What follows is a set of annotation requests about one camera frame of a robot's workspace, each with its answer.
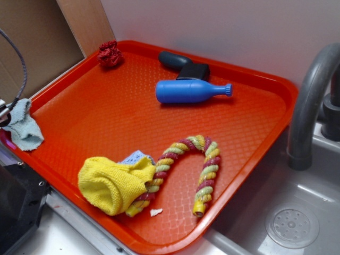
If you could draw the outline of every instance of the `blue plastic bottle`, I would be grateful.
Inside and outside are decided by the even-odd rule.
[[[231,84],[215,86],[202,80],[159,81],[156,85],[156,97],[160,103],[198,103],[216,95],[231,97]]]

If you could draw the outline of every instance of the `twisted rope toy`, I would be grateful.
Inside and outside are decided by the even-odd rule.
[[[149,206],[150,201],[155,199],[155,193],[159,190],[160,185],[167,177],[167,171],[171,165],[178,159],[179,155],[189,150],[198,150],[205,154],[203,170],[198,180],[198,187],[195,194],[195,203],[192,213],[196,217],[202,217],[211,201],[211,194],[214,190],[216,172],[218,171],[221,158],[219,157],[219,149],[217,143],[209,137],[197,135],[195,137],[187,137],[176,143],[173,143],[166,149],[156,164],[156,172],[154,179],[146,183],[147,192],[139,196],[126,210],[126,214],[130,217],[140,213]]]

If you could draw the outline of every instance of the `red plastic tray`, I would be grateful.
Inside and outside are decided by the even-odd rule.
[[[209,82],[232,83],[234,95],[162,105],[155,96],[157,81],[178,75],[157,60],[164,49],[134,41],[119,42],[118,48],[125,58],[120,66],[105,69],[94,53],[32,99],[31,116],[45,137],[37,150],[21,151],[4,131],[2,142],[134,252],[176,252],[203,235],[288,125],[297,89],[273,75],[179,53],[209,64]],[[204,160],[199,152],[187,152],[172,166],[156,200],[134,218],[107,216],[82,197],[77,174],[86,158],[119,162],[141,150],[157,160],[173,142],[198,134],[216,141],[222,158],[202,218],[191,212]],[[150,217],[155,208],[163,212]]]

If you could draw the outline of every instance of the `light blue cloth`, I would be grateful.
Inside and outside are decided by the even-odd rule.
[[[21,150],[34,150],[44,140],[40,127],[30,116],[30,99],[21,99],[11,111],[11,122],[4,130],[10,131],[12,142]]]

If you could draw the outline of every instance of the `red cloth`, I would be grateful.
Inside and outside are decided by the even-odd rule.
[[[102,66],[112,67],[123,60],[123,54],[117,49],[117,41],[108,41],[99,47],[97,56],[98,62]]]

